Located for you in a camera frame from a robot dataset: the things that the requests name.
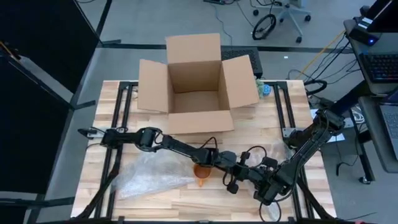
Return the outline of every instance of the open cardboard box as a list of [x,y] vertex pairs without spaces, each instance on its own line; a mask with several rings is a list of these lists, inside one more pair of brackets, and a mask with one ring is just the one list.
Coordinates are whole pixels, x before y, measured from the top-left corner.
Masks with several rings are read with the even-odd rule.
[[258,103],[249,56],[221,61],[219,34],[166,43],[168,65],[140,60],[138,108],[168,113],[168,134],[233,130],[230,109]]

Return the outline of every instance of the black curtain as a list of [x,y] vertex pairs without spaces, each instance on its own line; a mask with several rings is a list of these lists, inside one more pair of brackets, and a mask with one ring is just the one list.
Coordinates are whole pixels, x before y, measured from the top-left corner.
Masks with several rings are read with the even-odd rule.
[[68,106],[0,57],[0,191],[45,194]]
[[75,1],[3,0],[0,26],[0,40],[76,93],[99,40]]

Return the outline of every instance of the wooden table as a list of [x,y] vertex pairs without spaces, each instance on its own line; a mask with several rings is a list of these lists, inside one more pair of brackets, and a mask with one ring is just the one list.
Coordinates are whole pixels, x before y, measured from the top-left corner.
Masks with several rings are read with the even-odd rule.
[[[294,112],[295,124],[298,128],[305,128],[312,123],[310,108],[303,82],[301,80],[287,81],[290,100]],[[98,101],[96,116],[93,123],[95,127],[110,127],[113,117],[116,95],[119,81],[105,81]],[[288,124],[284,98],[281,95],[284,108],[284,118]],[[121,112],[126,96],[123,96]],[[261,99],[256,105],[236,108],[231,111],[234,119],[234,131],[223,133],[201,133],[176,135],[175,138],[193,146],[199,146],[209,137],[215,136],[220,150],[234,151],[240,155],[251,146],[262,145],[268,150],[269,157],[278,155],[280,151],[272,151],[270,147],[276,141],[280,141],[281,134],[279,120],[275,106],[275,97],[270,96]],[[137,109],[137,93],[133,92],[128,128],[136,131],[139,128],[153,126],[167,132],[167,115],[155,111]],[[89,144],[99,142],[95,139]],[[100,186],[101,172],[103,169],[106,149],[101,146],[90,147],[86,152],[83,170],[81,172],[72,217],[78,215],[93,198]],[[141,152],[132,144],[125,144],[121,168],[134,162]],[[335,208],[331,197],[328,179],[321,154],[317,152],[306,164],[308,186],[321,205],[335,216]],[[239,183],[239,192],[236,195],[226,191],[221,178],[223,173],[214,170],[211,177],[202,188],[196,183],[188,184],[178,189],[168,190],[159,194],[146,195],[137,199],[120,199],[116,196],[114,204],[113,220],[118,216],[125,216],[126,220],[160,220],[160,221],[259,221],[259,202],[252,198],[246,185]],[[108,194],[104,198],[102,213],[105,216],[108,204]],[[305,215],[305,205],[302,193],[300,194],[302,213]],[[280,203],[282,207],[282,220],[294,217],[292,198]],[[268,214],[263,213],[266,220],[270,220]]]

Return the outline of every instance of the gray floor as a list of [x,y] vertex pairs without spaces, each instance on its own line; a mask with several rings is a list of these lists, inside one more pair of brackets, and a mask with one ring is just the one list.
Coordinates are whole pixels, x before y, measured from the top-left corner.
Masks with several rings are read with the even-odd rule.
[[[105,2],[106,0],[97,0],[81,4],[83,12],[93,27],[98,24]],[[303,16],[297,16],[298,23],[302,26],[305,34],[300,45],[294,42],[297,34],[289,21],[281,26],[277,25],[275,31],[266,40],[254,41],[250,36],[251,27],[236,4],[216,7],[220,19],[225,23],[225,29],[233,36],[233,45],[324,47],[344,29],[344,19],[357,16],[359,8],[363,4],[372,3],[373,1],[370,0],[308,0],[307,9],[312,11],[312,20],[309,23],[304,23]],[[240,0],[240,5],[251,22],[255,23],[258,18],[252,15],[249,1]],[[201,0],[114,0],[101,39],[122,39],[122,42],[127,44],[164,44],[164,38],[168,35],[220,32],[222,44],[228,45],[228,36],[222,33],[221,24],[214,15],[214,8]],[[290,69],[303,69],[314,56],[316,54],[260,52],[264,70],[263,77],[286,79]],[[87,71],[87,79],[79,102],[98,99],[103,80],[137,79],[140,58],[166,62],[164,50],[97,49]],[[323,77],[338,71],[353,59],[354,55],[351,54],[340,55]],[[319,60],[308,69],[307,73],[311,73],[318,63]],[[49,85],[63,92],[63,89],[48,75],[38,71],[33,65],[30,65],[30,69]],[[343,74],[339,73],[329,81],[337,80]],[[297,75],[298,73],[292,73],[291,77],[295,78]],[[352,73],[342,81],[330,85],[318,95],[330,100],[338,100],[362,79],[360,72]],[[94,114],[95,107],[86,108],[74,114],[47,198],[74,196],[87,142],[77,133],[77,129],[89,127],[93,122]],[[371,185],[363,185],[357,181],[363,175],[359,162],[354,167],[342,167],[341,174],[337,177],[335,166],[339,158],[335,149],[334,144],[329,144],[322,150],[338,216],[345,219],[377,212],[363,220],[374,223],[394,223],[394,212],[398,206],[398,199],[395,197],[398,175],[387,174],[383,171],[373,145],[367,143],[366,150],[377,179],[376,182]],[[347,141],[340,146],[340,149],[343,151],[345,161],[354,160],[353,142]],[[31,195],[13,195],[13,197],[32,198]],[[67,219],[71,209],[71,206],[43,209],[39,221]]]

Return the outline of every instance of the clear plastic wrap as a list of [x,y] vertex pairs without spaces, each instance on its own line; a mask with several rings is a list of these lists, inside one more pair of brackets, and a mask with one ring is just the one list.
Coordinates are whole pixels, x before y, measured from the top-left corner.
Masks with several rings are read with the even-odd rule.
[[193,162],[173,151],[143,152],[113,181],[120,198],[162,192],[195,181]]
[[[282,140],[278,140],[266,146],[265,149],[267,151],[267,157],[276,159],[278,163],[281,163],[286,159],[290,159],[294,154],[294,152],[292,152],[292,150],[290,150]],[[255,148],[250,151],[250,158],[246,161],[246,165],[255,166],[262,161],[263,157],[264,151],[261,148]],[[249,194],[253,196],[254,192],[256,191],[253,183],[245,180],[244,184],[249,189]],[[263,205],[261,209],[263,214],[269,214],[269,217],[272,219],[272,221],[276,222],[276,220],[279,218],[279,209],[276,203],[272,203],[269,206]]]

